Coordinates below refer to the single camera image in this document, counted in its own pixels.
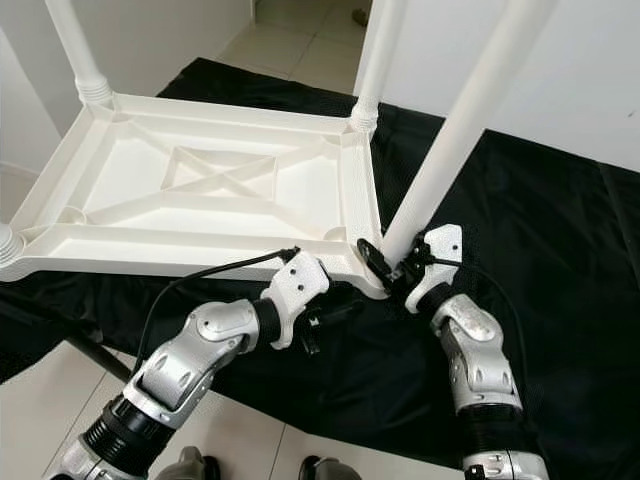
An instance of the black cable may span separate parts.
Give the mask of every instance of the black cable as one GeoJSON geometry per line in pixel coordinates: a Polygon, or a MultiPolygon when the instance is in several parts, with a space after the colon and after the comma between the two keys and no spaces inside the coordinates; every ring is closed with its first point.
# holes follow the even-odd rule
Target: black cable
{"type": "Polygon", "coordinates": [[[520,389],[520,393],[521,393],[521,400],[523,403],[523,407],[525,407],[525,412],[526,412],[527,411],[526,410],[527,393],[529,388],[529,372],[527,370],[527,365],[528,365],[527,347],[524,341],[524,332],[522,330],[522,321],[520,320],[520,315],[518,314],[518,310],[516,309],[516,307],[513,305],[513,302],[511,302],[509,295],[507,294],[507,292],[505,292],[504,288],[502,288],[502,285],[500,285],[498,281],[495,278],[493,278],[493,276],[491,276],[489,273],[485,272],[481,268],[473,267],[471,265],[467,265],[462,262],[445,260],[442,258],[435,258],[435,257],[430,257],[428,261],[431,263],[436,263],[440,265],[449,265],[451,267],[459,267],[484,277],[486,280],[489,281],[489,283],[491,283],[495,287],[495,289],[500,293],[504,301],[507,303],[509,310],[511,310],[513,327],[514,327],[514,330],[516,331],[516,336],[518,337],[518,350],[520,354],[520,378],[521,378],[521,387],[522,387],[520,389]]]}
{"type": "Polygon", "coordinates": [[[208,277],[210,275],[215,275],[217,273],[226,272],[228,270],[234,270],[236,268],[248,267],[249,265],[255,265],[256,263],[266,262],[268,260],[273,260],[274,258],[282,258],[285,262],[291,260],[291,258],[298,252],[298,249],[284,249],[278,250],[277,252],[269,253],[267,255],[262,255],[260,257],[250,258],[248,260],[242,260],[239,262],[229,263],[227,265],[220,265],[217,267],[207,268],[206,270],[201,270],[196,273],[192,273],[191,275],[187,275],[186,277],[179,278],[177,280],[172,281],[166,287],[164,287],[158,296],[153,301],[151,308],[149,309],[149,313],[147,313],[147,317],[144,321],[144,328],[142,329],[142,337],[140,338],[140,345],[138,346],[138,353],[136,355],[136,364],[133,367],[132,376],[135,375],[140,367],[142,367],[142,363],[144,362],[145,352],[147,351],[147,346],[149,344],[149,337],[151,336],[151,319],[153,317],[153,312],[156,307],[160,303],[160,300],[167,292],[170,290],[179,287],[180,285],[188,282],[190,280],[195,280],[198,278],[208,277]]]}

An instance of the robotic arm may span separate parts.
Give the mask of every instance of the robotic arm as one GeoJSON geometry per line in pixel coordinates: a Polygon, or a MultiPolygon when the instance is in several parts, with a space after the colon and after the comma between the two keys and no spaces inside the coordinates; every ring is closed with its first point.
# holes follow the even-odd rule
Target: robotic arm
{"type": "Polygon", "coordinates": [[[548,480],[502,352],[500,324],[451,288],[462,260],[461,228],[445,225],[418,235],[395,269],[367,241],[360,240],[358,249],[385,288],[409,312],[429,318],[440,339],[462,430],[465,478],[548,480]]]}
{"type": "MultiPolygon", "coordinates": [[[[392,297],[429,318],[449,360],[467,480],[548,480],[502,352],[500,324],[451,288],[462,260],[462,231],[445,225],[418,235],[395,269],[366,240],[358,249],[392,297]]],[[[216,372],[258,345],[286,348],[298,316],[329,289],[321,263],[298,253],[258,301],[206,303],[161,345],[121,395],[67,451],[53,480],[142,480],[206,394],[216,372]]]]}
{"type": "Polygon", "coordinates": [[[307,304],[329,289],[321,263],[298,253],[258,301],[206,303],[161,345],[66,452],[54,480],[143,480],[218,370],[258,345],[286,348],[307,304]]]}

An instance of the tile floor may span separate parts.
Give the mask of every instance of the tile floor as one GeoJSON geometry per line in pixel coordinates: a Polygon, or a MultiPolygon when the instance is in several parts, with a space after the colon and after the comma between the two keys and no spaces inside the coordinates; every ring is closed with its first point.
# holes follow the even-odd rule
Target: tile floor
{"type": "MultiPolygon", "coordinates": [[[[256,26],[220,60],[351,93],[365,34],[351,21],[351,10],[367,1],[261,0],[256,26]]],[[[8,221],[32,182],[6,174],[0,181],[0,211],[8,221]]],[[[30,480],[50,472],[121,388],[120,381],[67,344],[0,387],[0,478],[30,480]]],[[[151,478],[187,445],[218,457],[225,480],[295,479],[300,462],[311,454],[338,457],[365,480],[462,478],[458,471],[308,435],[213,392],[174,436],[151,478]]]]}
{"type": "Polygon", "coordinates": [[[261,0],[256,25],[218,59],[256,73],[353,93],[365,29],[351,19],[369,0],[261,0]]]}
{"type": "MultiPolygon", "coordinates": [[[[121,355],[125,363],[132,358],[121,355]]],[[[122,382],[66,343],[0,387],[0,478],[46,478],[65,448],[100,415],[122,382]]],[[[333,456],[365,480],[461,480],[462,473],[336,442],[209,392],[169,443],[150,478],[195,445],[216,456],[224,480],[294,480],[308,455],[333,456]]]]}

